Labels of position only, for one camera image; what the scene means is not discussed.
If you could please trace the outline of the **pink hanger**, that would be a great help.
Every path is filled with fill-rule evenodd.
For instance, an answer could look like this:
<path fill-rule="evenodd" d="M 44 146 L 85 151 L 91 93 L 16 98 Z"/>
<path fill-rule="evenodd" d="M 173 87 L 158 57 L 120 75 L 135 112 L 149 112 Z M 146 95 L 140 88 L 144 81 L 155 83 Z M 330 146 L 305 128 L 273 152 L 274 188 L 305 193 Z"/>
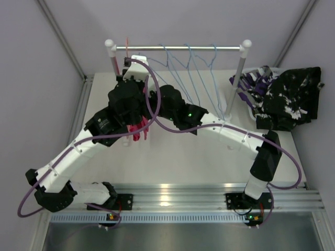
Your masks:
<path fill-rule="evenodd" d="M 126 38 L 126 56 L 129 58 L 129 52 L 128 52 L 128 46 L 129 46 L 129 38 Z M 137 131 L 139 129 L 142 129 L 144 126 L 146 126 L 148 124 L 148 121 L 146 118 L 143 118 L 142 121 L 137 124 L 137 125 L 128 125 L 128 131 L 129 132 L 133 132 L 133 131 Z M 147 133 L 148 133 L 148 129 L 144 129 L 143 134 L 144 134 L 144 139 L 147 139 Z M 140 140 L 140 133 L 136 133 L 132 135 L 132 139 L 134 142 L 139 141 Z"/>

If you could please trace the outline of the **purple camouflage trousers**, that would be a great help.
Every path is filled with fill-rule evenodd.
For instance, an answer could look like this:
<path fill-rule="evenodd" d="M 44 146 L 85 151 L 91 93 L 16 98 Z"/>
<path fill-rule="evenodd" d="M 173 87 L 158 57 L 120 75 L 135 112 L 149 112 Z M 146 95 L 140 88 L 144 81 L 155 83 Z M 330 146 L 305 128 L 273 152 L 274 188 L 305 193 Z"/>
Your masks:
<path fill-rule="evenodd" d="M 237 94 L 256 113 L 265 112 L 278 96 L 275 85 L 279 77 L 278 71 L 266 65 L 242 72 L 238 78 Z"/>

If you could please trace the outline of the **black camouflage trousers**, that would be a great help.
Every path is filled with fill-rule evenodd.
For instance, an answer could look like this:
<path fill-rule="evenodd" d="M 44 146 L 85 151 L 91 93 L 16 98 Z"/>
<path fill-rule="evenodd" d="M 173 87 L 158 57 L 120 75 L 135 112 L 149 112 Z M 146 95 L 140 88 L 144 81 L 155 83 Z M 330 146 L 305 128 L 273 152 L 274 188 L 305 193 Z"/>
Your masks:
<path fill-rule="evenodd" d="M 292 131 L 316 120 L 323 87 L 318 66 L 283 72 L 267 89 L 256 110 L 256 128 Z"/>

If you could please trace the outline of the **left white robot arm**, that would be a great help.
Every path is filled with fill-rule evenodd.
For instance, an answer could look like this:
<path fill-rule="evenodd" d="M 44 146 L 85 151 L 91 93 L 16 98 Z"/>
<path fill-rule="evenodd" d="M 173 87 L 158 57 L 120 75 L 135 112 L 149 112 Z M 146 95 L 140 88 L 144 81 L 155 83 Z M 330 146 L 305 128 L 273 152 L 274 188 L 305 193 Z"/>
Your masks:
<path fill-rule="evenodd" d="M 146 115 L 146 79 L 117 77 L 116 87 L 108 93 L 108 106 L 94 114 L 77 137 L 55 159 L 40 169 L 29 169 L 26 178 L 30 193 L 42 209 L 59 212 L 75 204 L 89 210 L 111 210 L 118 194 L 107 181 L 88 184 L 71 181 L 72 176 L 94 155 L 111 147 L 120 138 L 148 128 L 131 131 Z"/>

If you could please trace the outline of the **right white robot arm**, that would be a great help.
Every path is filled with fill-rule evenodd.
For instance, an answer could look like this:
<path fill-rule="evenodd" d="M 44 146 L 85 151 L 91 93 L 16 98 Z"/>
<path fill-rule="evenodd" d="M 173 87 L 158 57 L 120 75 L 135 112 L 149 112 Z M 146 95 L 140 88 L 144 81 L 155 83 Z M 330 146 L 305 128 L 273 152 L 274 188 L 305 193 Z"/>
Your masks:
<path fill-rule="evenodd" d="M 178 131 L 190 132 L 196 136 L 210 136 L 252 159 L 250 177 L 242 199 L 251 208 L 262 203 L 262 193 L 273 180 L 282 157 L 276 132 L 259 134 L 235 127 L 205 108 L 186 103 L 180 91 L 171 85 L 161 86 L 158 92 L 151 91 L 149 102 L 153 109 L 160 104 L 159 117 L 172 121 Z"/>

